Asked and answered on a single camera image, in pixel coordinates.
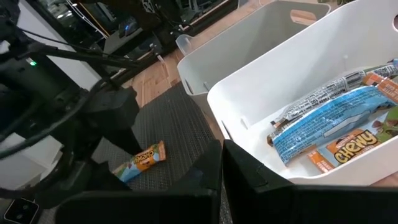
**white plastic bin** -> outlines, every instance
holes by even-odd
[[[206,97],[210,88],[218,81],[307,27],[293,22],[290,16],[292,10],[311,12],[320,19],[329,12],[330,6],[288,1],[272,2],[226,29],[180,61],[177,68],[185,91],[206,114],[212,116]]]
[[[398,138],[321,174],[302,155],[287,167],[266,136],[283,107],[328,80],[398,57],[397,0],[357,0],[217,83],[211,110],[227,139],[296,184],[370,185],[398,171]]]

